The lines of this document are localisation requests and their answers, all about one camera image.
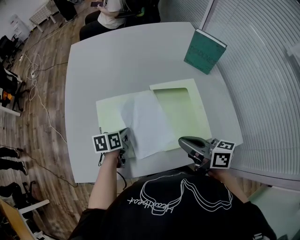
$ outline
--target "white cube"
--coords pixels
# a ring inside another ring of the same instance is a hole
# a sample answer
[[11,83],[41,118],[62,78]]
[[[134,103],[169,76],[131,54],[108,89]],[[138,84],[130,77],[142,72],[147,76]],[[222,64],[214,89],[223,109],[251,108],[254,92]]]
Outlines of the white cube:
[[123,148],[119,132],[92,136],[95,153],[112,152]]
[[235,146],[233,142],[220,140],[212,151],[210,168],[230,168]]

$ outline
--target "black t-shirt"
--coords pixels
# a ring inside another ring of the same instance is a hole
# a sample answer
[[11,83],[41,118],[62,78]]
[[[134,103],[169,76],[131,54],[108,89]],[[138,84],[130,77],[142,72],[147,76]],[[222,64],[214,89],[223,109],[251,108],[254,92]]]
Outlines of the black t-shirt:
[[70,240],[239,239],[276,236],[259,208],[208,176],[169,171],[143,178],[108,210],[87,209]]

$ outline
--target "book cover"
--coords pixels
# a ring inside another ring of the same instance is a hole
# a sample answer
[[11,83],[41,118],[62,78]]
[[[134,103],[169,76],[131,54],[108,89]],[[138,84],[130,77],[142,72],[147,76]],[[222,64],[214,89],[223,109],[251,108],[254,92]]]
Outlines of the book cover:
[[184,61],[205,74],[209,74],[225,52],[226,47],[227,45],[215,37],[196,30]]

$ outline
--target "white paper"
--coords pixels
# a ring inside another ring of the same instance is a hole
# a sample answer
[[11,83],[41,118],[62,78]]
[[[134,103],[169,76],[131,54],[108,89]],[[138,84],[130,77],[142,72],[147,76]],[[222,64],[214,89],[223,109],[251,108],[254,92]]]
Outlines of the white paper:
[[136,159],[163,151],[176,141],[167,116],[153,91],[143,91],[125,102],[120,110],[125,126],[131,129],[130,141]]

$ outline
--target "wooden floor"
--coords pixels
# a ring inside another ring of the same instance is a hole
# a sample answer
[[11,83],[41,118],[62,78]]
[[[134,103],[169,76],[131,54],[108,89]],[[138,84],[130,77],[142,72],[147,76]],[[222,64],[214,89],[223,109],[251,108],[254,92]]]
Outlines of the wooden floor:
[[[60,14],[54,16],[56,24],[52,21],[43,23],[41,27],[45,31],[41,33],[35,29],[18,56],[26,53],[31,60],[39,64],[37,56],[39,54],[42,61],[41,69],[68,61],[71,45],[79,41],[79,30],[84,24],[85,16],[94,11],[89,5],[86,2],[76,6],[78,16],[67,25]],[[26,71],[30,62],[26,58],[19,62],[18,56],[12,71],[26,80]],[[64,96],[67,66],[63,64],[41,71],[37,78],[38,91],[42,102],[49,110],[52,125],[64,138],[66,138]],[[30,80],[27,79],[26,82],[27,88],[31,88]],[[67,144],[50,128],[46,111],[41,106],[39,98],[36,96],[30,102],[26,96],[22,105],[24,113],[21,117],[0,112],[0,144],[23,148],[41,165],[76,185]],[[38,166],[24,154],[21,157],[21,160],[26,161],[29,169],[28,176],[20,171],[1,170],[0,185],[6,186],[12,182],[22,185],[22,182],[29,183],[35,180],[37,184],[34,187],[34,196],[39,200],[50,200],[50,204],[42,208],[44,215],[39,216],[35,213],[38,226],[49,235],[67,239],[75,228],[81,212],[88,206],[93,185],[80,184],[78,187],[72,187]],[[134,181],[136,179],[128,180],[128,185],[130,186]],[[239,183],[247,195],[251,195],[260,186],[259,183],[243,179],[239,179]],[[118,181],[118,193],[122,188],[123,182]]]

